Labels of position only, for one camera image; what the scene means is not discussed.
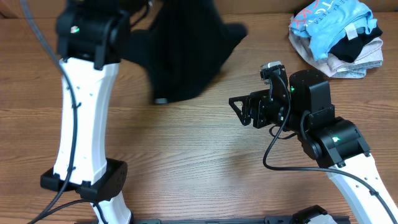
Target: folded clothing stack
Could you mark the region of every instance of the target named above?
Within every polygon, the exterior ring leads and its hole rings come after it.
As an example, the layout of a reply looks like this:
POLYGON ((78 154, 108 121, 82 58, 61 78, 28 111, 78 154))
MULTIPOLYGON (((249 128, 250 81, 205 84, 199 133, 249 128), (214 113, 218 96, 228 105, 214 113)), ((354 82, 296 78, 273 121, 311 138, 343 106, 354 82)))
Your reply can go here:
POLYGON ((289 40, 310 65, 333 78, 363 78, 382 65, 382 31, 357 0, 316 0, 291 18, 289 40))

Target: wooden table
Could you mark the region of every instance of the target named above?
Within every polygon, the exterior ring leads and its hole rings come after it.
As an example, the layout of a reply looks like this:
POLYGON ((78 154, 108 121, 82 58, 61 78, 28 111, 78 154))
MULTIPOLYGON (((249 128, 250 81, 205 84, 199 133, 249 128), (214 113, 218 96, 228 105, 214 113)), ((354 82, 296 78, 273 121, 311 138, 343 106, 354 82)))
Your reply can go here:
MULTIPOLYGON (((351 215, 325 174, 275 172, 262 165, 268 129, 244 127, 228 98, 267 88, 259 66, 281 60, 288 75, 310 68, 287 38, 290 14, 224 16, 243 22, 249 35, 202 96, 164 106, 149 104, 145 71, 122 62, 106 131, 106 153, 129 170, 123 188, 136 218, 259 218, 290 215, 318 204, 351 215)), ((398 13, 375 13, 384 31, 384 65, 364 79, 330 81, 336 115, 354 122, 376 158, 392 198, 398 200, 398 13)), ((55 46, 54 19, 37 20, 55 46)), ((147 27, 149 21, 140 24, 147 27)), ((60 74, 24 20, 0 20, 0 223, 27 223, 55 195, 40 175, 56 160, 61 125, 60 74)), ((278 141, 278 166, 315 166, 297 138, 278 141)), ((65 193, 57 205, 78 199, 65 193)), ((58 212, 42 223, 91 220, 89 205, 58 212)))

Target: blue t-shirt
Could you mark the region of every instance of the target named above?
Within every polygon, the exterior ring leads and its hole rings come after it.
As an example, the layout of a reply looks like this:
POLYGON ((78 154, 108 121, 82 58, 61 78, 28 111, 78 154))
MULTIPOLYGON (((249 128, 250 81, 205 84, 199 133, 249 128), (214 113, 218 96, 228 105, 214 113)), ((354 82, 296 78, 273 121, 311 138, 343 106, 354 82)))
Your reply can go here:
POLYGON ((346 35, 353 24, 357 33, 370 34, 376 27, 372 11, 358 0, 316 0, 292 20, 289 27, 300 37, 311 37, 315 60, 328 57, 330 49, 346 35))

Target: gray folded garment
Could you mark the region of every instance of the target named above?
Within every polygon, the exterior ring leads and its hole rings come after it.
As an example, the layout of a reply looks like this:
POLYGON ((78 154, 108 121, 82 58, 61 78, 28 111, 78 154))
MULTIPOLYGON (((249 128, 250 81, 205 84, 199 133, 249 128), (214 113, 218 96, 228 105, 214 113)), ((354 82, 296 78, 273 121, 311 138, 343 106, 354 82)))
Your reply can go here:
POLYGON ((381 52, 383 41, 378 37, 363 47, 362 52, 353 63, 339 60, 331 53, 328 54, 328 58, 315 61, 312 51, 308 47, 310 38, 299 37, 289 31, 289 40, 307 63, 333 78, 363 78, 367 69, 380 67, 383 63, 381 52))

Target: white label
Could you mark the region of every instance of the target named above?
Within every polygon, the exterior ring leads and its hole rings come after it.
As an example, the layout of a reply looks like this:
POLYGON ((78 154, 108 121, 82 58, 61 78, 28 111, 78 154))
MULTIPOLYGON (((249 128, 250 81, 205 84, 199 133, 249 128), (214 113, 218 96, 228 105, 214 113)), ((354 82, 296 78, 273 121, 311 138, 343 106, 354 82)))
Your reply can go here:
POLYGON ((356 28, 353 23, 348 24, 348 26, 346 26, 344 30, 346 30, 348 40, 352 40, 355 37, 358 37, 358 33, 356 32, 356 28))

